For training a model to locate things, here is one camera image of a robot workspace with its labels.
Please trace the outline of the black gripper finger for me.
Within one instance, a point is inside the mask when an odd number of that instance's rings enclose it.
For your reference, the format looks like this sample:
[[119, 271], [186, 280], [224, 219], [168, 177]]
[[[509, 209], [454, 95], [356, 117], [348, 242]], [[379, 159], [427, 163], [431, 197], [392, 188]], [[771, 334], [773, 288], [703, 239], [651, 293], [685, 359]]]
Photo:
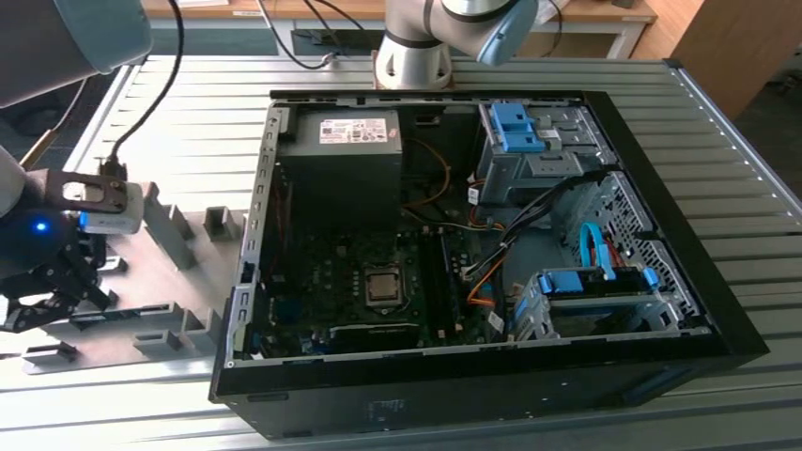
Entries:
[[99, 311], [106, 311], [112, 300], [99, 287], [98, 273], [107, 261], [106, 239], [78, 238], [63, 247], [60, 259], [66, 270], [59, 293], [66, 294], [75, 304], [90, 302]]
[[63, 293], [52, 293], [35, 304], [23, 304], [16, 298], [1, 296], [1, 332], [20, 334], [67, 318], [78, 300]]

